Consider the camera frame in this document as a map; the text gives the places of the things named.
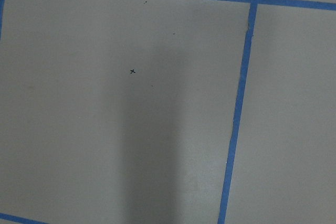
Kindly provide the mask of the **brown paper table cover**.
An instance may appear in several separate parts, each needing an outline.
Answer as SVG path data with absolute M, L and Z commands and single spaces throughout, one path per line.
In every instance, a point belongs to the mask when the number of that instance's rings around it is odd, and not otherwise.
M 1 0 L 1 223 L 335 223 L 335 0 Z

